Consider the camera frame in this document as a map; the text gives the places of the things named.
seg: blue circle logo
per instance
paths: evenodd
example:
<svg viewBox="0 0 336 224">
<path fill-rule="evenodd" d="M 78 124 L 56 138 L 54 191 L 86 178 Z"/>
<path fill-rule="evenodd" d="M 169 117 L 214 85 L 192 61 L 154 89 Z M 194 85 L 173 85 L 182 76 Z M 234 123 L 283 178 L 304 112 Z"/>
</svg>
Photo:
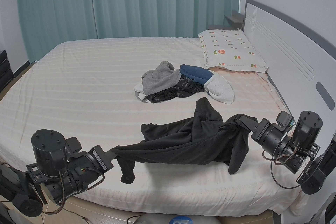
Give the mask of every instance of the blue circle logo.
<svg viewBox="0 0 336 224">
<path fill-rule="evenodd" d="M 174 217 L 169 224 L 194 224 L 191 218 L 185 216 Z"/>
</svg>

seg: pillow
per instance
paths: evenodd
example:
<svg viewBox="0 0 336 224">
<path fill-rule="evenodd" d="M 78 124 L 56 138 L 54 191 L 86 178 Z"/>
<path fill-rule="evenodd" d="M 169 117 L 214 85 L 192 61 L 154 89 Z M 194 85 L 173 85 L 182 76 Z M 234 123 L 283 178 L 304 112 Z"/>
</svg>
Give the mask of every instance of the pillow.
<svg viewBox="0 0 336 224">
<path fill-rule="evenodd" d="M 200 33 L 205 67 L 219 67 L 231 71 L 265 73 L 268 65 L 251 46 L 242 30 L 206 30 Z"/>
</svg>

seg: black clothing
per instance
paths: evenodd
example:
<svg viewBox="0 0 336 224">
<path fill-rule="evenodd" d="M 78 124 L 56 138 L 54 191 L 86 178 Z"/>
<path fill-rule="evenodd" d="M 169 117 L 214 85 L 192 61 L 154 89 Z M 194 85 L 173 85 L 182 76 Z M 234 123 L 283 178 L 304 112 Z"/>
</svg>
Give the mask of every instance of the black clothing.
<svg viewBox="0 0 336 224">
<path fill-rule="evenodd" d="M 166 90 L 150 94 L 146 98 L 152 103 L 168 101 L 175 97 L 185 98 L 192 96 L 196 92 L 204 92 L 202 84 L 193 82 L 190 78 L 182 75 L 179 82 Z"/>
<path fill-rule="evenodd" d="M 208 164 L 216 161 L 227 164 L 229 173 L 234 174 L 248 152 L 249 131 L 236 122 L 241 116 L 235 115 L 223 123 L 221 115 L 204 97 L 196 102 L 194 117 L 165 125 L 142 124 L 144 141 L 111 149 L 117 154 L 123 173 L 121 182 L 134 181 L 134 162 Z"/>
</svg>

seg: clothes pile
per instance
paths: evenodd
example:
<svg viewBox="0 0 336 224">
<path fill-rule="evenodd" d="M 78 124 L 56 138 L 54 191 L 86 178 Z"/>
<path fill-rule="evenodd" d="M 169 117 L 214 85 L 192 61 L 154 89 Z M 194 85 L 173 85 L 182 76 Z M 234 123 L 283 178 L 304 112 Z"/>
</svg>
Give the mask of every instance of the clothes pile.
<svg viewBox="0 0 336 224">
<path fill-rule="evenodd" d="M 141 82 L 133 89 L 137 99 L 145 103 L 185 98 L 204 90 L 215 100 L 226 104 L 231 104 L 234 97 L 231 85 L 220 74 L 186 64 L 175 70 L 167 61 L 144 73 Z"/>
<path fill-rule="evenodd" d="M 215 161 L 228 165 L 229 174 L 236 173 L 249 150 L 250 131 L 239 124 L 241 116 L 246 115 L 234 115 L 223 122 L 203 97 L 196 102 L 194 117 L 164 125 L 142 124 L 142 142 L 111 149 L 121 167 L 121 182 L 135 180 L 135 162 L 204 165 Z"/>
</svg>

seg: blue clothing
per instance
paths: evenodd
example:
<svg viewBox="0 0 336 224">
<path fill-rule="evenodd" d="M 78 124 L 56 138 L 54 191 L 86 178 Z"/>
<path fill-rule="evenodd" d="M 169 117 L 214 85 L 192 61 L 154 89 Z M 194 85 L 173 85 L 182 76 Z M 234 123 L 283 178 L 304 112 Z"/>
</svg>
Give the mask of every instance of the blue clothing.
<svg viewBox="0 0 336 224">
<path fill-rule="evenodd" d="M 202 85 L 204 85 L 204 83 L 206 83 L 213 75 L 208 69 L 187 64 L 182 64 L 180 66 L 180 73 L 190 78 L 193 82 L 198 82 Z"/>
</svg>

